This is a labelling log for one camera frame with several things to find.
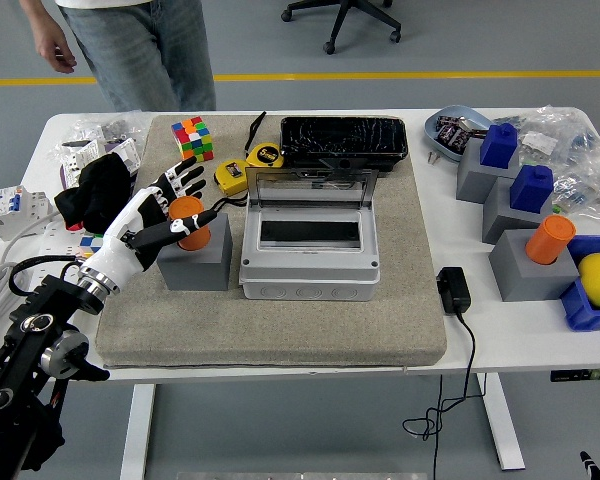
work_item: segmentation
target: gray felt mat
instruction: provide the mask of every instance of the gray felt mat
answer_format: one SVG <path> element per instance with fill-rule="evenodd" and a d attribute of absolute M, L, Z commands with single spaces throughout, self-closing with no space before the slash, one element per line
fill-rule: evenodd
<path fill-rule="evenodd" d="M 156 117 L 138 185 L 176 164 L 171 125 Z M 252 145 L 279 141 L 280 116 L 265 117 Z M 206 115 L 215 159 L 205 162 L 203 201 L 221 197 L 216 166 L 244 158 L 255 115 Z M 409 159 L 378 180 L 374 197 L 380 283 L 370 302 L 247 300 L 238 285 L 244 209 L 226 206 L 233 237 L 228 292 L 167 290 L 156 265 L 107 300 L 96 349 L 106 365 L 125 366 L 419 366 L 446 350 L 442 309 Z"/>

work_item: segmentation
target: rubik's cube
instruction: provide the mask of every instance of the rubik's cube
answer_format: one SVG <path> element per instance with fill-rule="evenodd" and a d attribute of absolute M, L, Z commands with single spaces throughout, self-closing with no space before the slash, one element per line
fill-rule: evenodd
<path fill-rule="evenodd" d="M 190 118 L 171 126 L 182 159 L 196 157 L 196 162 L 213 158 L 211 134 L 200 117 Z"/>
<path fill-rule="evenodd" d="M 80 239 L 80 253 L 84 258 L 89 258 L 102 248 L 102 235 L 85 232 Z"/>

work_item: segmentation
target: plastic bag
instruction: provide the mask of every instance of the plastic bag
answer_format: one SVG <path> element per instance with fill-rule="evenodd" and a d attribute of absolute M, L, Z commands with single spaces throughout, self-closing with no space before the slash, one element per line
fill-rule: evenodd
<path fill-rule="evenodd" d="M 546 106 L 494 123 L 518 130 L 521 165 L 551 168 L 555 211 L 600 220 L 600 137 L 582 111 Z"/>
<path fill-rule="evenodd" d="M 85 114 L 48 152 L 49 161 L 60 170 L 63 188 L 75 187 L 82 168 L 112 151 L 120 155 L 135 178 L 151 118 L 150 113 L 140 111 Z"/>

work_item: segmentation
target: office chair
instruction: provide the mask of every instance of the office chair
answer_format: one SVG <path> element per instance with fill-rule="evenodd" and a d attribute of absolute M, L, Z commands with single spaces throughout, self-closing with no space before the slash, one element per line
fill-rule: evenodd
<path fill-rule="evenodd" d="M 393 3 L 393 0 L 382 0 L 383 7 L 390 7 Z M 291 21 L 291 14 L 294 10 L 301 10 L 305 8 L 313 8 L 313 7 L 326 7 L 328 5 L 337 5 L 340 4 L 340 11 L 338 12 L 338 16 L 336 17 L 336 23 L 333 26 L 333 31 L 331 32 L 331 38 L 327 43 L 324 44 L 322 49 L 327 53 L 327 55 L 333 54 L 336 51 L 336 37 L 338 36 L 338 32 L 340 31 L 340 27 L 342 26 L 342 22 L 344 22 L 344 17 L 347 15 L 347 12 L 350 8 L 355 7 L 359 10 L 362 10 L 368 15 L 371 15 L 374 18 L 377 18 L 381 22 L 386 23 L 387 25 L 395 28 L 393 32 L 391 32 L 391 36 L 389 37 L 392 42 L 398 43 L 400 41 L 400 22 L 397 22 L 389 15 L 384 13 L 375 5 L 372 5 L 369 0 L 302 0 L 300 2 L 290 3 L 287 5 L 287 9 L 282 12 L 282 20 L 285 22 Z"/>

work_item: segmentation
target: jeans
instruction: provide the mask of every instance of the jeans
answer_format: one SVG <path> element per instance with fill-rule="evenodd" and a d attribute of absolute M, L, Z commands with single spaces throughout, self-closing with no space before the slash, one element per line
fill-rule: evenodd
<path fill-rule="evenodd" d="M 200 0 L 60 11 L 117 111 L 215 110 Z"/>

